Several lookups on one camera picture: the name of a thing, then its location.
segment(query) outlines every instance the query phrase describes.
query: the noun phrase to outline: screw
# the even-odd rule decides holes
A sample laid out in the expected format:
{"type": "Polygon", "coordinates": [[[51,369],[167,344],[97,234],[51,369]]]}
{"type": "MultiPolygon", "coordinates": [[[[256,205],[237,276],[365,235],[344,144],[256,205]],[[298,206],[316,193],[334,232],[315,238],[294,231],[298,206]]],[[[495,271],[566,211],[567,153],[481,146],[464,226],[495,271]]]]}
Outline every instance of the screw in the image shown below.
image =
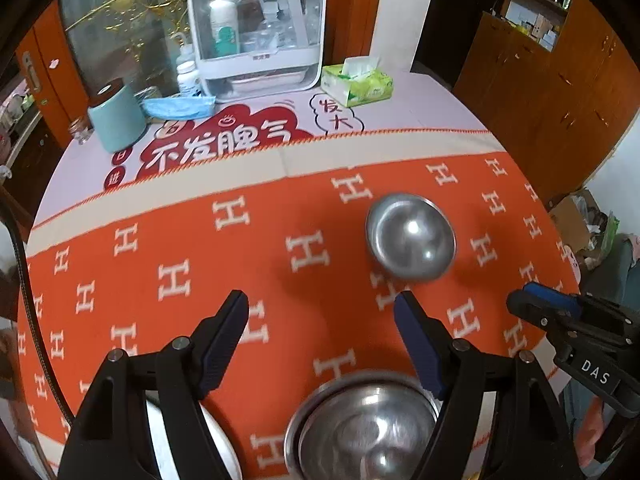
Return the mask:
{"type": "Polygon", "coordinates": [[[107,359],[114,363],[116,361],[119,361],[123,355],[124,350],[122,348],[114,348],[107,354],[107,359]]]}
{"type": "Polygon", "coordinates": [[[187,348],[190,342],[191,340],[188,337],[181,335],[180,337],[177,337],[173,341],[171,341],[171,346],[174,348],[174,350],[182,350],[183,348],[187,348]]]}
{"type": "Polygon", "coordinates": [[[458,352],[466,352],[471,348],[471,345],[466,339],[454,339],[453,348],[455,348],[458,352]]]}
{"type": "Polygon", "coordinates": [[[536,356],[533,355],[533,352],[529,350],[522,350],[518,352],[518,357],[520,358],[521,361],[525,362],[526,364],[531,364],[533,361],[536,360],[536,356]]]}

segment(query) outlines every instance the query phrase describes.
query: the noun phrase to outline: blue surgical mask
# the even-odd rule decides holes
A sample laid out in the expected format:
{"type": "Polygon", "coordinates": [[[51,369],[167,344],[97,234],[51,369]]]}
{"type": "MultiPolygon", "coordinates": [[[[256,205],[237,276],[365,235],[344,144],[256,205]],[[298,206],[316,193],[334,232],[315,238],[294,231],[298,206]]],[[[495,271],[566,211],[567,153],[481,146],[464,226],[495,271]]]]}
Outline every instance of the blue surgical mask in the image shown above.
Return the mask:
{"type": "Polygon", "coordinates": [[[215,97],[161,97],[144,99],[142,109],[156,119],[187,121],[211,117],[215,103],[215,97]]]}

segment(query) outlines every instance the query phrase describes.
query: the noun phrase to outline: stainless steel bowl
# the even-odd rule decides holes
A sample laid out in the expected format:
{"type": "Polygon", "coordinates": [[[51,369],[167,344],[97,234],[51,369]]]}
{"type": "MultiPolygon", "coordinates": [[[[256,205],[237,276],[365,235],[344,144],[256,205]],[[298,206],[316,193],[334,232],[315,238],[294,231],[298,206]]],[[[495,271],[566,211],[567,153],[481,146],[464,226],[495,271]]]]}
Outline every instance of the stainless steel bowl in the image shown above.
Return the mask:
{"type": "Polygon", "coordinates": [[[439,411],[411,377],[346,375],[321,386],[294,414],[284,439],[287,468],[302,480],[409,480],[439,411]]]}
{"type": "Polygon", "coordinates": [[[438,207],[418,195],[393,193],[377,200],[366,220],[369,250],[391,275],[435,280],[456,255],[456,237],[438,207]]]}

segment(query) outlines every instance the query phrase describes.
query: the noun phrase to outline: transparent storage case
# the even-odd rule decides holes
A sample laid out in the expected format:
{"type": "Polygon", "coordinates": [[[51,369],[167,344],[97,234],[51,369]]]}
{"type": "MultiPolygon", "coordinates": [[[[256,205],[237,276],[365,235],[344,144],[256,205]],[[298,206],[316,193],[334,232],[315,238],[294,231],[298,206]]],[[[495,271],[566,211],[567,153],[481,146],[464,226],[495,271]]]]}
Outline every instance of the transparent storage case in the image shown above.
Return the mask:
{"type": "Polygon", "coordinates": [[[316,84],[326,0],[230,0],[237,25],[228,1],[220,12],[214,10],[216,0],[188,0],[196,65],[206,95],[231,102],[316,84]]]}

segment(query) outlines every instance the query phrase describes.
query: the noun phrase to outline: tissue box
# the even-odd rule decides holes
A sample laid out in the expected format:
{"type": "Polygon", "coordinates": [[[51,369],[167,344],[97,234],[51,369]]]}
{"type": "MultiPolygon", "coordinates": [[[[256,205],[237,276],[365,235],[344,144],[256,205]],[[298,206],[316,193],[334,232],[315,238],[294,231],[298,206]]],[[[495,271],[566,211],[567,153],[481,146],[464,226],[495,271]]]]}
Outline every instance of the tissue box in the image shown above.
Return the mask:
{"type": "Polygon", "coordinates": [[[352,107],[389,99],[394,91],[394,80],[375,69],[364,78],[349,79],[342,75],[342,65],[322,67],[320,88],[342,106],[352,107]]]}

